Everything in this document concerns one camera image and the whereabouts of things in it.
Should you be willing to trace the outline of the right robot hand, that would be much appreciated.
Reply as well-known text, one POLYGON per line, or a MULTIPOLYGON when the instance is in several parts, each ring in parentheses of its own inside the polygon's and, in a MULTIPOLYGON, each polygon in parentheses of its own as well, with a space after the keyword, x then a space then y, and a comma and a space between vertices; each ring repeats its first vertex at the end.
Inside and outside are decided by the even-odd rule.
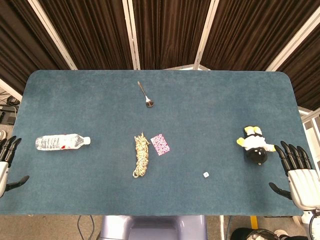
POLYGON ((278 195, 293 201, 303 211, 320 209, 320 178, 313 168, 307 152, 301 146, 284 141, 274 148, 279 155, 290 190, 283 190, 273 182, 270 188, 278 195))

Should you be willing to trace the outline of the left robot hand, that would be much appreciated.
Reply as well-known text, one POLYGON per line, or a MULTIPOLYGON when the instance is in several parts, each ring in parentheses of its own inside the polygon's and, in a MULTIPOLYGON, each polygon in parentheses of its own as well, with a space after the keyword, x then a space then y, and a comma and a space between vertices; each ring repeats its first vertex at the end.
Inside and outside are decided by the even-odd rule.
POLYGON ((0 141, 0 197, 2 198, 5 192, 18 188, 24 185, 30 178, 29 175, 24 176, 17 182, 8 183, 8 175, 15 156, 18 145, 22 139, 15 135, 9 139, 4 138, 0 141))

